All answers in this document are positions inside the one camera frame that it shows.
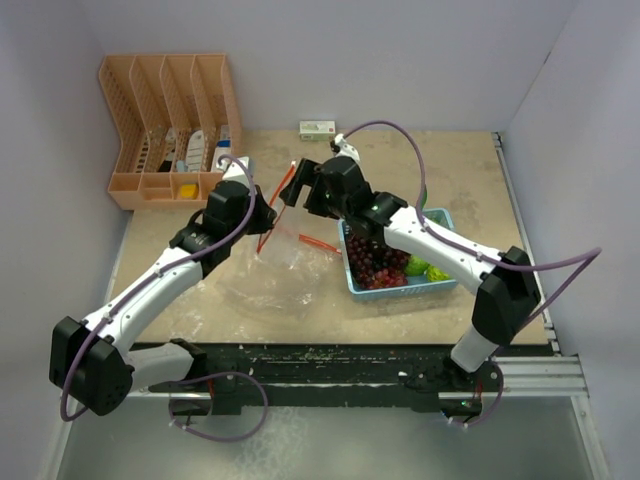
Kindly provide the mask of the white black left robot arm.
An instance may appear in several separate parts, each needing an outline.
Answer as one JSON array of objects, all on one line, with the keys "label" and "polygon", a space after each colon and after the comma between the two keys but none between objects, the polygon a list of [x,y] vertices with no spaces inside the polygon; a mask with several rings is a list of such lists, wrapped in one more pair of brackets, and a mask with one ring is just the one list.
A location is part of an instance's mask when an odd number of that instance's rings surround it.
[{"label": "white black left robot arm", "polygon": [[62,419],[75,418],[67,410],[71,398],[104,416],[135,389],[168,382],[184,392],[201,388],[205,355],[188,342],[174,339],[160,347],[132,347],[174,300],[225,262],[243,236],[267,232],[274,220],[259,186],[221,181],[206,207],[134,283],[83,319],[59,321],[52,333],[49,379],[62,391]]}]

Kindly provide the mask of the dark red grape bunch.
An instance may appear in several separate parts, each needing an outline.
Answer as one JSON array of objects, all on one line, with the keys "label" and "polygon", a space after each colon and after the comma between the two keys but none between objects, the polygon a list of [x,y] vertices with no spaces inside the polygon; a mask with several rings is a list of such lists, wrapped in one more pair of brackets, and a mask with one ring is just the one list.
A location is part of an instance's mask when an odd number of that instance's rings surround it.
[{"label": "dark red grape bunch", "polygon": [[396,269],[404,272],[409,255],[370,239],[351,235],[346,241],[346,254],[356,285],[360,289],[372,272],[382,269]]}]

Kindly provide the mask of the clear zip top bag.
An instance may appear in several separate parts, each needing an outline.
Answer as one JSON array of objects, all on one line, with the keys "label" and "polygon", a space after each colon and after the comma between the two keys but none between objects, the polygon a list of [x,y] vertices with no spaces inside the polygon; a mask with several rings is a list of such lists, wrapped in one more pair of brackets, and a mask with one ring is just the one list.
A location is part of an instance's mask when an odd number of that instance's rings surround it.
[{"label": "clear zip top bag", "polygon": [[276,217],[273,228],[249,239],[238,265],[219,284],[231,306],[264,322],[301,319],[319,300],[321,279],[341,250],[303,231],[303,212],[279,198],[293,179],[292,162],[279,183],[264,193]]}]

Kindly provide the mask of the light blue plastic basket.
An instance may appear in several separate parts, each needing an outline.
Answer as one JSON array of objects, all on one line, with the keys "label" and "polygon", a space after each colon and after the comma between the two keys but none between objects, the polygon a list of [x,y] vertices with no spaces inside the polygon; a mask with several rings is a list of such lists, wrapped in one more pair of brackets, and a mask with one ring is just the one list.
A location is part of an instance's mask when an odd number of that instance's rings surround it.
[{"label": "light blue plastic basket", "polygon": [[346,280],[357,302],[451,290],[457,282],[443,270],[403,250],[365,240],[343,221],[338,233]]}]

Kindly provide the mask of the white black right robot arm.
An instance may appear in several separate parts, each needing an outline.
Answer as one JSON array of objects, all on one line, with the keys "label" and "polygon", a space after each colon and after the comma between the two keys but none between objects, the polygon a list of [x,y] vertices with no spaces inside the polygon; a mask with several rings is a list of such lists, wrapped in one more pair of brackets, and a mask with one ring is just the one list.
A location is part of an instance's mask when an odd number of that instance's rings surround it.
[{"label": "white black right robot arm", "polygon": [[479,381],[481,365],[511,343],[541,300],[522,249],[501,252],[427,220],[400,197],[373,190],[349,157],[324,163],[302,160],[279,197],[293,206],[303,187],[310,189],[303,205],[309,213],[341,219],[362,238],[415,255],[474,295],[471,325],[444,369],[446,383],[456,391],[467,391]]}]

